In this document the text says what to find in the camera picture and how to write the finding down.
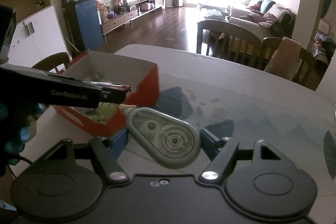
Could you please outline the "wooden tv cabinet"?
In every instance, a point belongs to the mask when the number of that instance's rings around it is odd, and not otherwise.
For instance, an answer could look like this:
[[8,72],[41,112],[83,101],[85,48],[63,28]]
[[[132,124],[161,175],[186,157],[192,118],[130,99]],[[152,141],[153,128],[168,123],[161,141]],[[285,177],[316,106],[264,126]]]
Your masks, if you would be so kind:
[[126,6],[125,12],[120,12],[113,18],[107,19],[106,22],[100,24],[104,41],[106,41],[106,36],[111,31],[125,24],[129,24],[131,26],[134,20],[157,9],[162,10],[164,8],[165,0],[138,0],[130,2]]

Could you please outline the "beige sofa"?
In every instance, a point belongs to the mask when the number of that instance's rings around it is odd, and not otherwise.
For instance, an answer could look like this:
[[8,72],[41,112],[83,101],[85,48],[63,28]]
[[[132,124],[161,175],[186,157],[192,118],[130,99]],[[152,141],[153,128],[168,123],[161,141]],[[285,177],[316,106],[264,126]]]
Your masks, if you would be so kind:
[[260,40],[291,38],[295,14],[272,0],[251,0],[248,5],[231,7],[228,21],[252,32]]

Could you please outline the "red cardboard box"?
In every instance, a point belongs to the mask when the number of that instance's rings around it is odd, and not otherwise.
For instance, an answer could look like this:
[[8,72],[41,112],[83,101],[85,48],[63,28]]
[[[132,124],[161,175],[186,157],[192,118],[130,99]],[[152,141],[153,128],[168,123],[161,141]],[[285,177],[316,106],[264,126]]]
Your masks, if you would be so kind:
[[[109,136],[126,126],[120,104],[154,106],[159,95],[157,64],[111,53],[86,51],[58,76],[60,80],[73,80],[80,90],[53,91],[52,94],[60,99],[54,109],[92,136]],[[130,86],[131,92],[111,89],[111,84]],[[107,123],[97,122],[87,115],[101,102],[118,105],[116,114]]]

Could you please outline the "green label plastic jar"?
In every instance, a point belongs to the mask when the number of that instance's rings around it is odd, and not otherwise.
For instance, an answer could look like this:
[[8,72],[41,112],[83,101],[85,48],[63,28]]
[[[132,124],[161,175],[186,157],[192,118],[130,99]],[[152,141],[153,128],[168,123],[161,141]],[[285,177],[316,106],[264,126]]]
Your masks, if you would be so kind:
[[87,112],[87,115],[93,120],[101,123],[107,123],[118,110],[118,105],[114,103],[101,102],[98,108]]

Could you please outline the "white cupboard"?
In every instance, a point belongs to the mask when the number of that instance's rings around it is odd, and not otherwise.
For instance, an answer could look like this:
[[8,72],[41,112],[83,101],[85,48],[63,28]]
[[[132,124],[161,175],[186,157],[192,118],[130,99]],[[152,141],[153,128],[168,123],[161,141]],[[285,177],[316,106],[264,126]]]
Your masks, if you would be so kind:
[[33,67],[55,53],[68,52],[54,6],[19,22],[9,50],[9,63]]

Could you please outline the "grey correction tape dispenser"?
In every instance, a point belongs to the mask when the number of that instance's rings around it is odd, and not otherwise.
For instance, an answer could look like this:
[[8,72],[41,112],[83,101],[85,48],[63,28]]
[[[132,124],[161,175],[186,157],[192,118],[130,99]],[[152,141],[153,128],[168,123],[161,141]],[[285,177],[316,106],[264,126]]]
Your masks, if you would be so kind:
[[128,110],[125,116],[131,136],[159,165],[181,169],[198,158],[201,139],[189,123],[148,107]]

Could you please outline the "near wooden chair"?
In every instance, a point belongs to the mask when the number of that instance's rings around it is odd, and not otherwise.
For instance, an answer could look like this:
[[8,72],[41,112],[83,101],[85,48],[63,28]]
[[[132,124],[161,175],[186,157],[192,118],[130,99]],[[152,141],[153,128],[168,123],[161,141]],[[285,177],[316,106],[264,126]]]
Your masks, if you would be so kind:
[[54,70],[56,73],[59,73],[60,71],[68,69],[70,62],[71,60],[68,53],[59,52],[39,61],[33,65],[33,68],[48,72]]

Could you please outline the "red binder clip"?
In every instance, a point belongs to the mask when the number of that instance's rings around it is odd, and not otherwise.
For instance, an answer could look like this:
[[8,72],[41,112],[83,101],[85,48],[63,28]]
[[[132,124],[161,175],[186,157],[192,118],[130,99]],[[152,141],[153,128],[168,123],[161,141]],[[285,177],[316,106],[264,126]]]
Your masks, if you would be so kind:
[[109,85],[109,88],[114,89],[114,90],[119,90],[119,91],[122,91],[124,93],[131,92],[130,86],[127,86],[127,85],[111,84],[111,85]]

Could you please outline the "wooden chair with cloth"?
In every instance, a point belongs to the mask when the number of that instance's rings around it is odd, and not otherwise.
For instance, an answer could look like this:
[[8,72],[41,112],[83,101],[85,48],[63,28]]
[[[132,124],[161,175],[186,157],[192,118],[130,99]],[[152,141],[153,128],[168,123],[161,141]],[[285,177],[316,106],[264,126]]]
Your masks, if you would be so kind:
[[290,38],[264,38],[259,68],[266,73],[304,86],[315,66],[315,58],[300,43]]

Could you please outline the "blue black cabinet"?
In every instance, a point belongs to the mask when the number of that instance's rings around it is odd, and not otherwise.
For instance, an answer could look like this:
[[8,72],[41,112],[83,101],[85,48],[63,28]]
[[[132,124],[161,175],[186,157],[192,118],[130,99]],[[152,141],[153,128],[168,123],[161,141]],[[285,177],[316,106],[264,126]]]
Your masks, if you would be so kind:
[[104,44],[96,0],[61,0],[71,41],[78,51],[94,51]]

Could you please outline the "round coffee table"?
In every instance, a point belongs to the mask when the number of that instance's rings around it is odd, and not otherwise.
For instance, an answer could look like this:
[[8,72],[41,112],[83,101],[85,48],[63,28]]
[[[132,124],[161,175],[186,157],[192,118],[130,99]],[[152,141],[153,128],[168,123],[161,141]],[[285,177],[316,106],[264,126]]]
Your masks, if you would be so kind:
[[222,14],[229,14],[230,13],[230,8],[227,7],[217,7],[217,6],[211,6],[208,4],[204,3],[198,3],[199,9],[207,9],[207,10],[217,10],[220,11]]

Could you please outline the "dark wooden dining chair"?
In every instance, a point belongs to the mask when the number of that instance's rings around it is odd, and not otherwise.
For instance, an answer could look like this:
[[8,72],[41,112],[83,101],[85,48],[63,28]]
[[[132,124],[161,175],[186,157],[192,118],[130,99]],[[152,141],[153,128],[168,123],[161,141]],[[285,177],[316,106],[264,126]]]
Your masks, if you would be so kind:
[[202,51],[205,31],[216,34],[213,45],[208,45],[206,55],[232,61],[251,68],[261,69],[260,59],[262,41],[252,32],[230,22],[220,20],[202,20],[198,22],[197,53]]

